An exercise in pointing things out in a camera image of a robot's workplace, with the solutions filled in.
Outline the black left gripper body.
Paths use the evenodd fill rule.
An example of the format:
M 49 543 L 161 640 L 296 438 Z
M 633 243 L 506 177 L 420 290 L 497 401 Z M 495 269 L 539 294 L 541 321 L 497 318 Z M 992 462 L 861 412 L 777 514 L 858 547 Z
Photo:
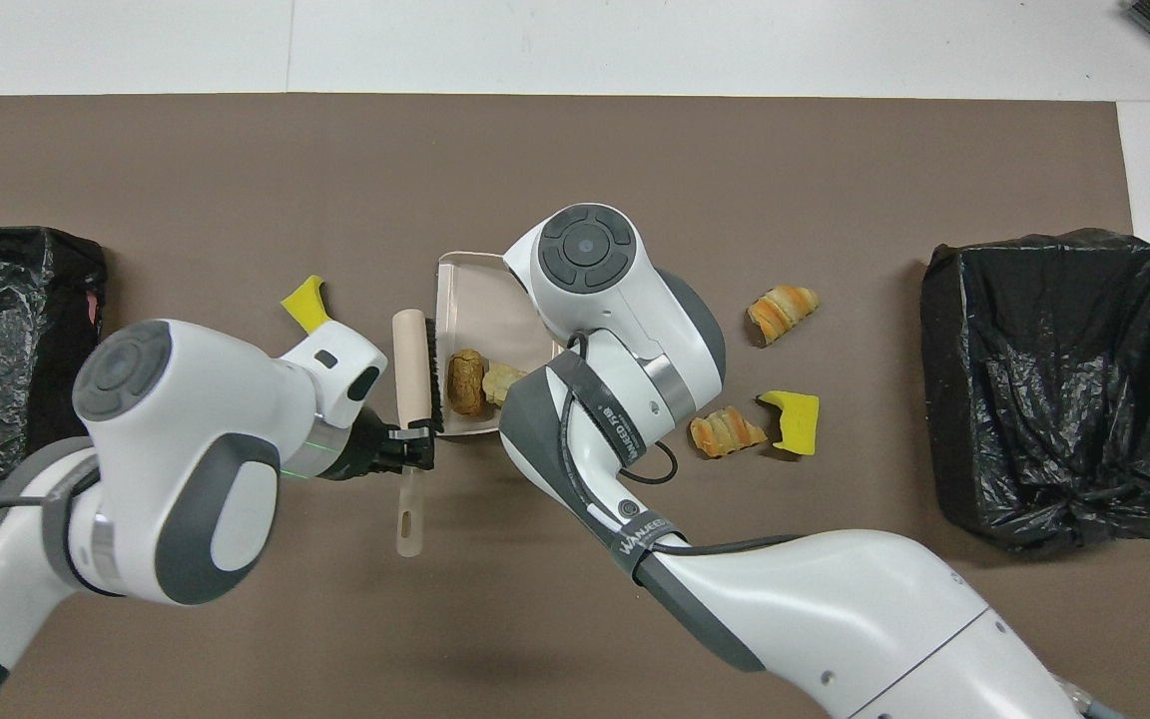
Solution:
M 392 434 L 400 427 L 375 412 L 361 412 L 352 424 L 342 453 L 320 474 L 322 479 L 355 479 L 370 473 L 402 473 L 405 446 Z

